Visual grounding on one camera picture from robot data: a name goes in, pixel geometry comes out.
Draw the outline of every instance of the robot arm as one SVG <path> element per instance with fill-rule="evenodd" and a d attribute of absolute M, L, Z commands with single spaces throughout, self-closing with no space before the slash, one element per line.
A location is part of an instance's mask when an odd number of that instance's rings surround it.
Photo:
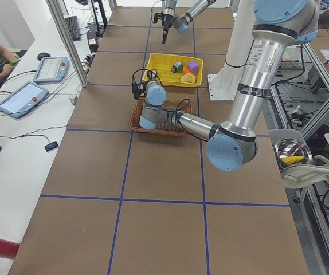
<path fill-rule="evenodd" d="M 208 140 L 207 156 L 220 170 L 231 171 L 257 153 L 254 127 L 287 46 L 312 41 L 318 30 L 320 0 L 255 0 L 254 43 L 237 88 L 232 110 L 220 125 L 173 108 L 163 110 L 164 88 L 156 80 L 147 85 L 141 123 L 152 129 L 170 122 Z"/>
<path fill-rule="evenodd" d="M 162 44 L 166 43 L 169 28 L 173 26 L 179 33 L 183 34 L 187 31 L 188 24 L 215 1 L 216 0 L 199 0 L 180 18 L 175 12 L 177 0 L 166 0 L 164 10 L 161 13 L 156 13 L 154 15 L 154 23 L 157 23 L 158 19 L 162 20 Z"/>

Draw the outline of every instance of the yellow basket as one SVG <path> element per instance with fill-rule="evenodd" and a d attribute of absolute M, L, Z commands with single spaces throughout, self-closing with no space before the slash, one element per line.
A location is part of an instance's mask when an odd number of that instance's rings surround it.
<path fill-rule="evenodd" d="M 181 82 L 181 77 L 183 73 L 173 73 L 171 71 L 171 66 L 176 62 L 180 61 L 184 66 L 190 61 L 195 60 L 199 64 L 199 71 L 195 74 L 197 82 L 188 83 Z M 177 56 L 174 54 L 164 54 L 164 53 L 151 53 L 148 61 L 148 70 L 156 69 L 158 72 L 158 77 L 160 78 L 163 85 L 167 86 L 178 86 L 178 87 L 196 87 L 201 85 L 201 79 L 203 74 L 203 63 L 204 60 L 189 56 Z M 143 80 L 148 80 L 147 74 L 144 74 Z"/>

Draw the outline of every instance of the wicker basket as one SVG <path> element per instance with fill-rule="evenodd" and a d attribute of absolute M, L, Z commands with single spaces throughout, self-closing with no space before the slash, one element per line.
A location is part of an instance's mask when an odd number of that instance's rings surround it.
<path fill-rule="evenodd" d="M 134 108 L 134 111 L 133 111 L 133 114 L 132 114 L 131 120 L 130 120 L 131 129 L 136 130 L 138 132 L 157 133 L 160 135 L 169 135 L 169 136 L 185 136 L 185 135 L 187 135 L 187 132 L 184 129 L 180 129 L 176 126 L 173 126 L 170 123 L 159 123 L 154 130 L 147 130 L 147 129 L 142 128 L 139 125 L 139 120 L 140 120 L 140 115 L 142 114 L 143 104 L 144 104 L 144 99 L 139 99 L 136 101 L 135 108 Z M 179 104 L 178 101 L 167 100 L 166 102 L 164 102 L 163 106 L 164 107 L 173 107 L 173 106 L 177 106 L 178 104 Z M 184 111 L 186 113 L 192 112 L 191 104 L 182 103 L 179 106 L 179 108 L 180 109 L 183 108 L 182 111 Z"/>

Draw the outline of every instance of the metal bowl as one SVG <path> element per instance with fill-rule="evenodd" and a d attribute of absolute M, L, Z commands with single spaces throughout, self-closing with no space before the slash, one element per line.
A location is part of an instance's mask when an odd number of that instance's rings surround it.
<path fill-rule="evenodd" d="M 274 145 L 275 154 L 281 160 L 282 168 L 289 165 L 282 161 L 283 158 L 288 156 L 302 156 L 303 160 L 300 163 L 311 164 L 312 153 L 303 140 L 299 139 L 282 139 Z"/>

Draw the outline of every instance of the table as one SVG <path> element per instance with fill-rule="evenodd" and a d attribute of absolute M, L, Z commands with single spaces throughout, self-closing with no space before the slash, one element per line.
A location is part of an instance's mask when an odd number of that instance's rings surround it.
<path fill-rule="evenodd" d="M 128 126 L 131 75 L 151 52 L 204 59 L 202 85 L 166 87 L 169 100 L 188 97 L 216 122 L 232 104 L 210 101 L 206 84 L 224 64 L 232 12 L 208 9 L 166 45 L 149 14 L 114 10 L 9 274 L 308 274 L 262 116 L 258 155 L 229 173 L 191 136 Z"/>
<path fill-rule="evenodd" d="M 89 48 L 86 37 L 75 42 L 79 56 L 83 59 Z M 51 20 L 24 55 L 13 75 L 36 70 L 37 54 L 48 52 L 52 56 L 67 56 L 54 22 Z M 70 66 L 68 75 L 74 71 Z M 0 91 L 14 91 L 34 74 L 26 74 L 7 81 Z M 69 101 L 71 94 L 78 94 L 77 77 L 72 77 L 68 85 L 58 96 L 25 117 L 16 120 L 8 116 L 0 117 L 0 135 L 15 137 L 40 128 L 61 127 L 67 124 L 74 106 Z M 59 84 L 44 85 L 53 92 Z M 0 101 L 7 95 L 0 94 Z M 55 128 L 40 134 L 51 141 L 61 143 L 65 128 Z M 57 150 L 46 152 L 48 142 L 43 137 L 24 137 L 15 140 L 1 139 L 0 145 L 0 238 L 21 242 L 29 223 L 33 209 L 44 186 Z M 12 260 L 0 259 L 0 275 L 7 274 Z"/>

